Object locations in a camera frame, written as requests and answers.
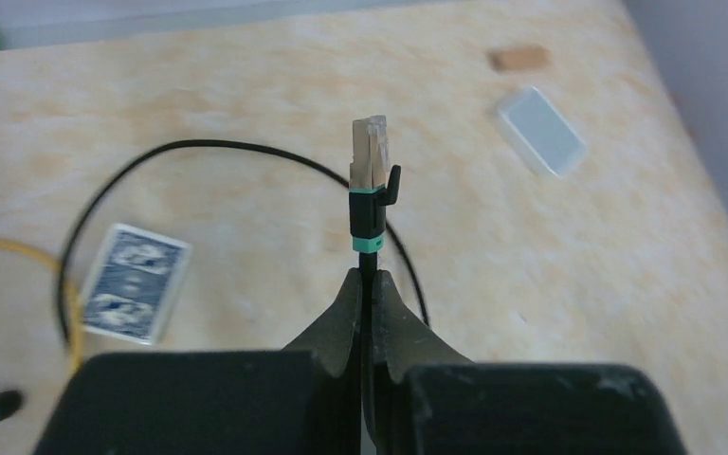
beige tabletop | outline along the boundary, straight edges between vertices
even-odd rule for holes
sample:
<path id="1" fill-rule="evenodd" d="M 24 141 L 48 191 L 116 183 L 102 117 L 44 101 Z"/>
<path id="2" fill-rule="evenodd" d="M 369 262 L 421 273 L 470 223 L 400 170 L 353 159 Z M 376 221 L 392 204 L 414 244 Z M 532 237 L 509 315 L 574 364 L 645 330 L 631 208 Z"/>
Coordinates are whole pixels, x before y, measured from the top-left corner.
<path id="1" fill-rule="evenodd" d="M 489 67 L 487 49 L 524 43 L 552 65 Z M 523 85 L 589 144 L 567 178 L 532 174 L 495 128 Z M 481 361 L 636 366 L 693 453 L 728 453 L 728 219 L 620 2 L 451 2 L 0 52 L 0 237 L 58 253 L 95 188 L 171 140 L 259 142 L 346 173 L 351 122 L 374 114 L 404 169 L 390 219 L 443 339 Z M 74 275 L 115 222 L 190 242 L 159 348 L 277 348 L 355 264 L 347 214 L 344 189 L 292 163 L 176 152 L 111 195 Z M 389 246 L 382 262 L 416 310 Z M 31 450 L 66 380 L 51 284 L 0 252 L 0 390 L 28 399 L 0 424 L 0 454 Z"/>

table surface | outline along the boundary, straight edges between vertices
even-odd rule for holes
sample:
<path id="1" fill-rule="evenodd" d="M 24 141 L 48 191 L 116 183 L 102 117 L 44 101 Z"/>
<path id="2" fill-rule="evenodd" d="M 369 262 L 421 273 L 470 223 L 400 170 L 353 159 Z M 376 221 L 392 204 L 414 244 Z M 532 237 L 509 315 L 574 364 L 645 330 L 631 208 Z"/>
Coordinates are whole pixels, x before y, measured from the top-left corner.
<path id="1" fill-rule="evenodd" d="M 552 65 L 489 67 L 487 49 L 524 43 Z M 532 174 L 495 128 L 524 85 L 589 144 L 567 178 Z M 481 361 L 636 366 L 694 453 L 728 453 L 728 219 L 620 2 L 438 3 L 0 52 L 0 237 L 59 252 L 108 175 L 177 139 L 346 173 L 351 122 L 374 114 L 404 170 L 390 219 L 443 339 Z M 86 232 L 78 280 L 115 222 L 194 245 L 157 349 L 282 346 L 355 264 L 346 192 L 246 152 L 176 152 L 129 177 Z M 382 263 L 416 310 L 389 246 Z M 51 284 L 0 252 L 0 390 L 28 398 L 0 453 L 30 451 L 66 380 Z"/>

yellow cable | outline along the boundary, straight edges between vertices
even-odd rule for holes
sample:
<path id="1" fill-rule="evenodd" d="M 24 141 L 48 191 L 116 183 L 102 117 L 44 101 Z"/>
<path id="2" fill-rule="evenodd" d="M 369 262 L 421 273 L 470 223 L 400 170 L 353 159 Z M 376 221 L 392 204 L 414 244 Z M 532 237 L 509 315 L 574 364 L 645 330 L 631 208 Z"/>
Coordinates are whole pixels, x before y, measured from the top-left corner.
<path id="1" fill-rule="evenodd" d="M 26 246 L 12 240 L 0 240 L 0 249 L 11 251 L 42 263 L 52 271 L 57 271 L 60 264 L 48 253 L 32 246 Z M 77 288 L 69 281 L 65 283 L 65 301 L 68 303 L 68 327 L 71 332 L 70 356 L 68 358 L 70 373 L 73 374 L 82 362 L 82 324 L 80 322 L 80 303 Z"/>

black cable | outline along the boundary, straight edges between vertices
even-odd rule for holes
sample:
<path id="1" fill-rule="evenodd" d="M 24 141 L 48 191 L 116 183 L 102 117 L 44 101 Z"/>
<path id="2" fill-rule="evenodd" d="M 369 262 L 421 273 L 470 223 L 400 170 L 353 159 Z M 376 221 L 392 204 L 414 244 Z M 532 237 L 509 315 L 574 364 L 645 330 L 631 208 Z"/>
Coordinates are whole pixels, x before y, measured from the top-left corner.
<path id="1" fill-rule="evenodd" d="M 65 314 L 65 293 L 64 293 L 64 284 L 68 281 L 67 273 L 68 273 L 68 264 L 71 262 L 71 256 L 73 255 L 74 248 L 76 248 L 77 243 L 80 240 L 80 235 L 82 234 L 82 230 L 85 227 L 85 224 L 87 224 L 88 219 L 93 214 L 96 207 L 99 205 L 101 200 L 104 198 L 105 195 L 107 195 L 110 190 L 113 189 L 113 187 L 116 186 L 116 184 L 121 181 L 125 176 L 127 176 L 128 173 L 130 173 L 134 168 L 138 167 L 145 161 L 157 156 L 161 155 L 165 152 L 171 151 L 171 150 L 177 150 L 177 149 L 188 149 L 193 147 L 218 147 L 218 148 L 226 148 L 226 149 L 239 149 L 239 150 L 247 150 L 250 152 L 257 152 L 259 154 L 265 154 L 265 155 L 272 155 L 277 156 L 279 158 L 285 158 L 291 161 L 295 161 L 297 163 L 300 163 L 304 166 L 307 166 L 315 171 L 319 171 L 328 177 L 334 179 L 339 185 L 347 189 L 350 184 L 348 181 L 339 175 L 338 173 L 335 173 L 331 171 L 330 169 L 326 168 L 325 166 L 322 166 L 318 162 L 308 159 L 306 157 L 295 155 L 290 152 L 287 152 L 285 150 L 276 149 L 274 147 L 267 147 L 265 145 L 259 145 L 259 144 L 250 144 L 246 142 L 236 142 L 233 140 L 216 140 L 216 139 L 190 139 L 190 140 L 178 140 L 176 142 L 170 142 L 168 144 L 161 145 L 155 149 L 152 149 L 151 151 L 136 157 L 132 161 L 130 161 L 126 166 L 124 166 L 120 171 L 118 171 L 115 175 L 113 175 L 110 180 L 107 181 L 107 183 L 104 184 L 104 186 L 101 187 L 99 191 L 97 191 L 96 195 L 91 198 L 90 202 L 85 206 L 85 209 L 80 213 L 80 216 L 77 218 L 76 222 L 74 223 L 74 227 L 71 229 L 70 234 L 68 234 L 68 240 L 65 242 L 65 248 L 63 249 L 63 255 L 60 258 L 60 269 L 57 271 L 57 287 L 55 291 L 55 306 L 56 306 L 56 314 L 57 314 L 57 320 L 60 324 L 60 330 L 63 333 L 63 340 L 65 342 L 65 346 L 67 347 L 70 343 L 70 333 L 68 330 L 68 319 Z M 420 304 L 420 313 L 423 317 L 423 322 L 426 325 L 429 325 L 428 322 L 428 309 L 426 308 L 426 298 L 423 295 L 423 288 L 420 285 L 420 280 L 417 278 L 417 272 L 414 271 L 414 265 L 411 263 L 411 258 L 409 257 L 409 253 L 406 251 L 406 247 L 403 246 L 403 243 L 400 241 L 400 238 L 397 236 L 397 232 L 394 231 L 394 228 L 387 222 L 387 233 L 389 234 L 390 238 L 394 242 L 395 246 L 397 247 L 397 253 L 400 255 L 401 259 L 403 259 L 403 263 L 406 265 L 406 269 L 409 270 L 409 276 L 411 277 L 411 284 L 414 286 L 414 292 L 417 294 L 417 301 Z"/>

blue playing card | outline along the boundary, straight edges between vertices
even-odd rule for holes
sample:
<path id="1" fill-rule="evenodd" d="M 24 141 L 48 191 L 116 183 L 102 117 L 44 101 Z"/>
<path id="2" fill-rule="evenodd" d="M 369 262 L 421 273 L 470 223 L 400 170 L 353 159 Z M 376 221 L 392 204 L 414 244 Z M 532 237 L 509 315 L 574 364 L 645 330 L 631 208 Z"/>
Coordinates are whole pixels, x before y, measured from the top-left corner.
<path id="1" fill-rule="evenodd" d="M 191 255 L 188 244 L 117 224 L 102 244 L 82 292 L 88 332 L 154 343 Z"/>

